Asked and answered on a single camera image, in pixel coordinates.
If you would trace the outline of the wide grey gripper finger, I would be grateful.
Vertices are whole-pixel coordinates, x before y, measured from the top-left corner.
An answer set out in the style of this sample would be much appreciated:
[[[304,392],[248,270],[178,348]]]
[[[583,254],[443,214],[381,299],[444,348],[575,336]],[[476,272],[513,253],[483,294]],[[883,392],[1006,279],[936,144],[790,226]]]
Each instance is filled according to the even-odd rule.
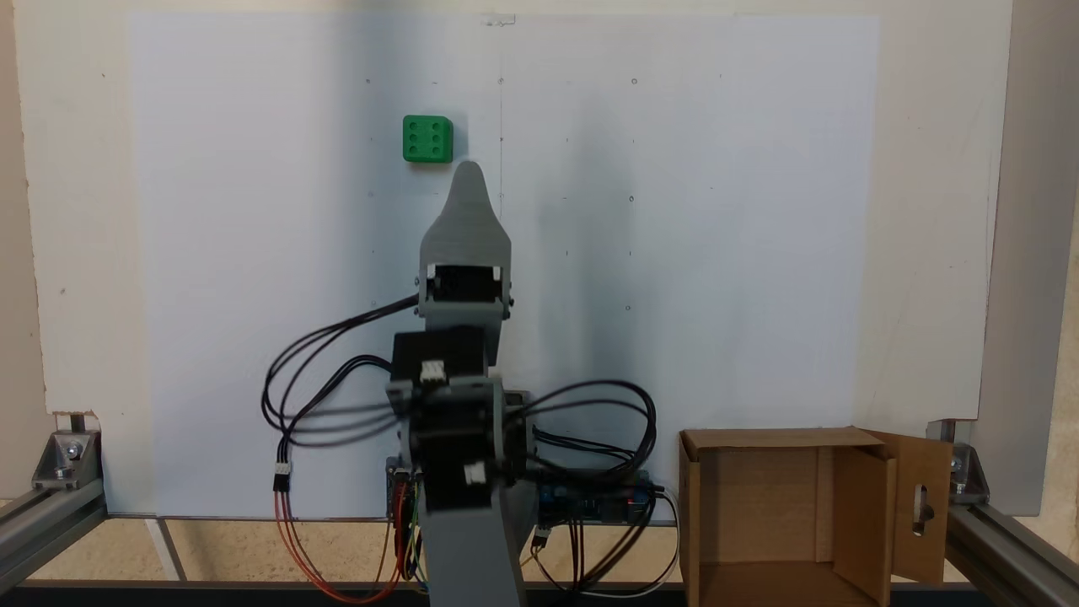
[[[500,223],[480,165],[459,163],[443,210],[421,238],[420,268],[489,266],[502,271],[513,264],[513,243]]]

